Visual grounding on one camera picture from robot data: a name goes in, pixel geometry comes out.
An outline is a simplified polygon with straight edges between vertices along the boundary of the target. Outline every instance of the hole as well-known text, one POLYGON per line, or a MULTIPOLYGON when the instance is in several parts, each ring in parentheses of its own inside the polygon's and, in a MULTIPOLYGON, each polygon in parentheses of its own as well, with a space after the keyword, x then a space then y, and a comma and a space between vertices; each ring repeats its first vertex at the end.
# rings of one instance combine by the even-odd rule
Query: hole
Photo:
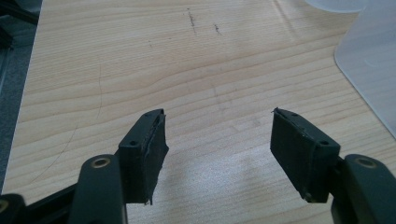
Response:
POLYGON ((355 162, 358 163, 358 164, 361 165, 361 166, 364 166, 364 167, 370 168, 370 169, 374 169, 374 168, 376 167, 375 162, 370 161, 370 160, 368 160, 368 159, 366 159, 366 158, 363 158, 363 157, 357 158, 357 159, 355 160, 355 162))
POLYGON ((323 146, 329 145, 329 142, 328 142, 328 141, 320 141, 320 143, 321 143, 323 146))
POLYGON ((102 168, 107 166, 110 163, 109 158, 99 158, 91 163, 93 168, 102 168))
POLYGON ((8 208, 8 201, 0 200, 0 213, 6 211, 7 208, 8 208))

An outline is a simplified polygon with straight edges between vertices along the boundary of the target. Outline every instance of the table surface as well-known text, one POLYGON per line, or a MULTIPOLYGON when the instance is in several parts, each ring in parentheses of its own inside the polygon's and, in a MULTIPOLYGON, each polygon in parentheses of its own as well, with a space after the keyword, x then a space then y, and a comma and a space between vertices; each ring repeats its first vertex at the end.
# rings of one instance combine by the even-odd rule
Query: table surface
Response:
POLYGON ((3 193, 27 203, 76 183, 143 113, 164 108, 169 153, 137 223, 332 223, 270 151, 279 106, 396 174, 396 141, 337 68, 357 14, 303 0, 45 0, 3 193))

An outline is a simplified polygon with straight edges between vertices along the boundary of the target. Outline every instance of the black plastic part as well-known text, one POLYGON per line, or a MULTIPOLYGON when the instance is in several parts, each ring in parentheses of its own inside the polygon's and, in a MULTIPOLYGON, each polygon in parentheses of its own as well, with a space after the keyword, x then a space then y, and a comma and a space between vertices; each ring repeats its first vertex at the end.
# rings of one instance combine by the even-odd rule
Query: black plastic part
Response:
POLYGON ((327 202, 326 176, 340 151, 334 140, 300 115, 276 108, 271 151, 303 199, 327 202))
POLYGON ((8 14, 8 15, 15 17, 17 19, 20 19, 22 21, 32 23, 33 25, 38 24, 38 16, 37 15, 33 14, 32 12, 22 9, 13 0, 0 1, 0 12, 2 12, 4 14, 8 14))
MULTIPOLYGON (((126 134, 116 156, 106 155, 112 160, 112 165, 102 170, 103 174, 93 172, 89 164, 87 165, 97 157, 89 159, 81 168, 77 184, 36 203, 25 206, 21 195, 1 195, 0 200, 11 203, 0 201, 0 223, 61 224, 66 223, 69 217, 85 217, 88 215, 87 212, 90 216, 96 217, 92 223, 124 223, 126 203, 147 203, 149 200, 152 202, 158 175, 168 151, 164 125, 165 115, 162 109, 146 113, 126 134), (76 189, 84 193, 77 195, 76 189), (7 204, 7 210, 1 211, 4 204, 7 204), (74 215, 70 216, 72 205, 74 215), (109 206, 110 210, 114 208, 115 211, 107 208, 102 212, 93 212, 95 207, 102 209, 103 206, 109 206), (114 218, 110 222, 104 222, 102 217, 114 218)), ((80 222, 72 219, 68 223, 80 222)))
POLYGON ((388 168, 362 155, 346 156, 342 168, 357 223, 396 223, 396 179, 388 168))
POLYGON ((25 223, 26 214, 25 202, 21 195, 6 194, 0 196, 1 224, 25 223))
POLYGON ((334 224, 359 223, 350 201, 340 201, 336 198, 332 200, 332 221, 334 224))
POLYGON ((127 223, 116 156, 100 155, 84 162, 67 223, 127 223))
POLYGON ((8 49, 12 44, 12 36, 0 27, 0 49, 8 49))
POLYGON ((32 223, 65 223, 70 212, 76 185, 58 191, 27 207, 32 223))
POLYGON ((168 150, 163 110, 144 114, 122 139, 116 152, 120 158, 126 203, 152 203, 158 175, 168 150))

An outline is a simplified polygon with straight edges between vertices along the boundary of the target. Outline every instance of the light wood surface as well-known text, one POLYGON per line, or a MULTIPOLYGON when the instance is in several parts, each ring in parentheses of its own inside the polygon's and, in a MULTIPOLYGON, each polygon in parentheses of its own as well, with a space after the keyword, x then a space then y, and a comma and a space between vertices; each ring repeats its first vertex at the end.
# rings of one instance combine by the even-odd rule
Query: light wood surface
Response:
POLYGON ((339 71, 356 14, 303 0, 45 0, 3 193, 28 203, 74 184, 164 108, 170 147, 134 223, 332 223, 270 152, 279 106, 396 174, 396 142, 339 71))

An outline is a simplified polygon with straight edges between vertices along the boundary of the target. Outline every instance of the dark floor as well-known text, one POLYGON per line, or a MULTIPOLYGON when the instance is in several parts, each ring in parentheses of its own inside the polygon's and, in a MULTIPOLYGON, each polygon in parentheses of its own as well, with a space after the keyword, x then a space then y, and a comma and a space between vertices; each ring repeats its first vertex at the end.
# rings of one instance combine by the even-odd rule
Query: dark floor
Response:
MULTIPOLYGON (((16 2, 22 8, 38 14, 42 0, 16 2)), ((13 37, 11 49, 0 49, 0 191, 2 191, 36 27, 9 16, 0 17, 0 26, 13 37)))

